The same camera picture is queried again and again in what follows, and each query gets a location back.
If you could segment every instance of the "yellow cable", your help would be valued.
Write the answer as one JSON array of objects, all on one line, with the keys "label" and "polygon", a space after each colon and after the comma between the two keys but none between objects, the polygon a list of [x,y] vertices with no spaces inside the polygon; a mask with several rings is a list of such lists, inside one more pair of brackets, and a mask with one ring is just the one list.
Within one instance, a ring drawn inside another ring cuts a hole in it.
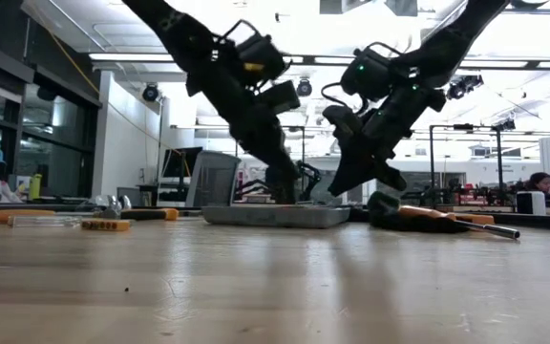
[{"label": "yellow cable", "polygon": [[[44,18],[42,17],[42,15],[40,14],[39,12],[39,9],[37,9],[35,7],[35,5],[31,2],[28,2],[29,6],[32,7],[33,11],[35,12],[35,14],[39,17],[39,20],[42,22],[42,26],[44,27],[44,29],[46,29],[46,31],[48,31],[48,33],[50,34],[50,36],[53,38],[53,41],[54,43],[56,44],[56,46],[58,46],[58,49],[61,50],[61,52],[67,57],[67,59],[72,63],[72,65],[74,65],[74,68],[80,73],[80,75],[82,75],[82,77],[84,78],[84,80],[86,80],[86,82],[89,84],[89,86],[91,86],[91,88],[93,90],[95,90],[95,92],[98,94],[98,95],[101,95],[101,92],[99,91],[99,89],[95,86],[95,84],[86,76],[86,74],[82,71],[82,69],[77,65],[77,63],[75,63],[74,59],[69,55],[69,53],[67,53],[67,51],[65,50],[65,47],[63,47],[63,45],[61,44],[61,42],[59,41],[59,39],[56,37],[56,35],[54,35],[54,32],[46,25],[46,21],[44,20]],[[164,144],[162,141],[160,141],[159,139],[153,137],[152,135],[150,135],[147,130],[144,130],[142,129],[141,127],[139,127],[138,125],[134,124],[129,118],[127,118],[126,116],[124,116],[122,114],[122,112],[120,112],[116,106],[114,106],[114,104],[112,104],[110,102],[110,100],[108,99],[107,100],[107,103],[108,105],[114,109],[114,111],[116,111],[119,115],[122,116],[122,118],[124,118],[126,121],[128,121],[131,125],[133,125],[135,128],[137,128],[141,133],[143,133],[146,138],[150,138],[152,140],[155,140],[156,142],[158,142],[159,144],[161,144],[162,146],[164,146],[165,148],[167,149],[170,149],[172,151],[174,151],[176,154],[180,155],[181,156],[181,152],[174,149],[174,148],[171,148],[169,147],[168,145]],[[185,165],[185,168],[186,168],[186,173],[188,174],[188,177],[192,177],[192,175],[190,174],[190,168],[188,167],[188,162],[187,161],[184,161],[184,165]]]}]

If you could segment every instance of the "yellow bottle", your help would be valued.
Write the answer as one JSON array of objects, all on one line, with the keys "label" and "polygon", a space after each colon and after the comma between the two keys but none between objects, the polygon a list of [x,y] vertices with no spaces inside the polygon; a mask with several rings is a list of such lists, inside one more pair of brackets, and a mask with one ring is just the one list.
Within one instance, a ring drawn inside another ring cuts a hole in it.
[{"label": "yellow bottle", "polygon": [[39,189],[42,186],[42,175],[35,174],[31,177],[29,182],[29,200],[36,200],[39,198]]}]

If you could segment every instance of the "gray tray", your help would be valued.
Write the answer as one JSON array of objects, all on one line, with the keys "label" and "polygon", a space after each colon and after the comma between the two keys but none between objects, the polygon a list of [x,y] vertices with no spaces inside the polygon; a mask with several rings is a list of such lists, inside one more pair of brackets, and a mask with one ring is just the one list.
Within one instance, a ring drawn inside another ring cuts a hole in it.
[{"label": "gray tray", "polygon": [[348,208],[324,206],[204,206],[202,216],[212,225],[329,228],[349,218]]}]

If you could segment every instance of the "clear plastic tube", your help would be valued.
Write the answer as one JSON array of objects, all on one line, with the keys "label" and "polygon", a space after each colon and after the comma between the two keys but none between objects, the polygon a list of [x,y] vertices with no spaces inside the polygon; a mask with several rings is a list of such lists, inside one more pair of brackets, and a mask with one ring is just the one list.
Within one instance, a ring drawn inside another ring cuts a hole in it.
[{"label": "clear plastic tube", "polygon": [[76,227],[82,224],[82,218],[78,216],[10,216],[8,226],[17,227]]}]

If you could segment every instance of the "wooden table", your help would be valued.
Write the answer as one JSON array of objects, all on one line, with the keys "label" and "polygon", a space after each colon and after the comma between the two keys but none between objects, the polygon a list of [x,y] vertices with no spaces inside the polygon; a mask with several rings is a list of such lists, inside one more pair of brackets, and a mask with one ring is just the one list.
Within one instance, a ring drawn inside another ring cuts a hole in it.
[{"label": "wooden table", "polygon": [[0,226],[0,343],[550,343],[550,231],[521,239]]}]

